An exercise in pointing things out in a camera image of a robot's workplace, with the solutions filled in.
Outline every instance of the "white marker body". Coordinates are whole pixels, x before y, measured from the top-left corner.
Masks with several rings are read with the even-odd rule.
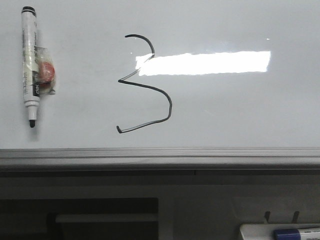
[[[39,74],[37,63],[37,18],[33,11],[22,10],[22,53],[23,53],[23,86],[24,104],[27,107],[28,119],[37,120],[40,104],[40,87],[36,84]]]
[[[301,240],[320,240],[320,227],[298,229]]]

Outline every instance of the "blue marker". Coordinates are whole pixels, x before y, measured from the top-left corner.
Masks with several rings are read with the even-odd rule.
[[[275,240],[320,240],[320,227],[274,230]]]

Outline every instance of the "red object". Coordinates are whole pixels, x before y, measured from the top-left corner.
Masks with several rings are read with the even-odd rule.
[[[55,68],[47,61],[40,62],[39,64],[39,77],[42,83],[51,83],[55,78]]]

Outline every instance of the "whiteboard frame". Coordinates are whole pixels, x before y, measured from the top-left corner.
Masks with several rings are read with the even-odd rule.
[[[320,170],[320,147],[0,150],[0,172],[113,170]]]

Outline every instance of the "marker cap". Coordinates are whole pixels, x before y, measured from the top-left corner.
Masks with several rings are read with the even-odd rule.
[[[298,229],[279,229],[273,231],[276,240],[301,240]]]
[[[21,13],[25,13],[25,12],[32,13],[35,17],[37,16],[36,10],[32,6],[24,6],[22,8]]]

